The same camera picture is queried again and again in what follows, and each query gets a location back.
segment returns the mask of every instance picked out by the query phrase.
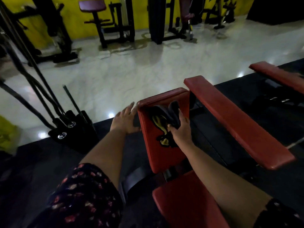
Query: red workout bench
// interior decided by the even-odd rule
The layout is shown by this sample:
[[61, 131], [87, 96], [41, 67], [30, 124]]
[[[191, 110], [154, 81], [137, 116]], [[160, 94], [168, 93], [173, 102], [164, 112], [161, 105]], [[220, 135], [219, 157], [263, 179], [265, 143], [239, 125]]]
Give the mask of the red workout bench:
[[[138, 116], [146, 144], [151, 169], [154, 173], [178, 165], [186, 156], [178, 148], [162, 147], [157, 136], [162, 132], [158, 130], [149, 117], [148, 108], [154, 105], [169, 105], [177, 100], [180, 110], [189, 117], [190, 92], [184, 88], [177, 88], [138, 103]], [[158, 187], [152, 193], [153, 199], [164, 218], [173, 228], [228, 228], [224, 217], [214, 198], [206, 187], [190, 171], [168, 183]]]
[[259, 165], [275, 170], [295, 159], [287, 148], [203, 76], [186, 78], [184, 84]]
[[291, 87], [295, 91], [304, 94], [304, 79], [300, 77], [301, 74], [299, 73], [287, 72], [264, 61], [251, 64], [249, 68], [268, 76], [270, 79], [279, 82], [282, 85]]

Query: marble floor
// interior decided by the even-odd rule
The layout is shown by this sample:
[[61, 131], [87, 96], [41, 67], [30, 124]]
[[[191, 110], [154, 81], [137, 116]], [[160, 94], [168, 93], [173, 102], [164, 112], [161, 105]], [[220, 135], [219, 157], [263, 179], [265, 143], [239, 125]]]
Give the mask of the marble floor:
[[[72, 103], [65, 84], [80, 109], [93, 122], [115, 115], [132, 101], [185, 87], [184, 78], [203, 75], [218, 84], [252, 73], [251, 63], [265, 60], [281, 65], [304, 57], [304, 21], [268, 26], [246, 20], [245, 16], [215, 32], [208, 25], [194, 26], [194, 41], [181, 39], [156, 45], [147, 30], [136, 32], [135, 43], [111, 44], [107, 50], [98, 38], [75, 41], [80, 62], [39, 67], [64, 110]], [[39, 77], [27, 67], [30, 74]], [[1, 65], [6, 84], [21, 94], [51, 122], [46, 110], [10, 61]], [[19, 145], [47, 137], [48, 129], [16, 99], [0, 89], [0, 115], [22, 129]]]

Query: forearm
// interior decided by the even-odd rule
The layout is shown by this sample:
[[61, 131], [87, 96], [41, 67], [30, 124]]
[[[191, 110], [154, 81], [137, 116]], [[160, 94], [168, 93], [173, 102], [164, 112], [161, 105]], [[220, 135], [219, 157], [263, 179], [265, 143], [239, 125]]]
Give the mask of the forearm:
[[252, 228], [271, 196], [218, 164], [194, 144], [179, 146], [199, 179], [234, 225]]
[[126, 133], [122, 130], [110, 131], [80, 162], [99, 167], [117, 189], [125, 137]]

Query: person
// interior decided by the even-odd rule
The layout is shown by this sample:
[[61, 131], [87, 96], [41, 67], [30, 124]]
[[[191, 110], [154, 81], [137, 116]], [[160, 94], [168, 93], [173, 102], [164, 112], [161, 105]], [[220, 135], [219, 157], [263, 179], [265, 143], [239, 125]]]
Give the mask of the person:
[[[109, 133], [61, 182], [48, 207], [32, 227], [119, 226], [123, 203], [118, 193], [123, 146], [133, 126], [134, 102], [116, 114]], [[189, 119], [179, 111], [179, 129], [168, 125], [176, 144], [221, 208], [230, 227], [303, 227], [299, 215], [270, 195], [215, 162], [197, 148], [191, 138]]]

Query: person's left hand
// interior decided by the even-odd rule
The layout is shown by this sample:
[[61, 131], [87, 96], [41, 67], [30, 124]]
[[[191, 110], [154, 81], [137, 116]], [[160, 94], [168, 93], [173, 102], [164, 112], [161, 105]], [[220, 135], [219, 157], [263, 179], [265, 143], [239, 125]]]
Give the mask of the person's left hand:
[[118, 112], [116, 116], [113, 118], [111, 130], [122, 130], [126, 134], [135, 133], [141, 131], [139, 127], [134, 127], [133, 120], [134, 116], [137, 112], [137, 105], [134, 107], [134, 102], [124, 108], [122, 111]]

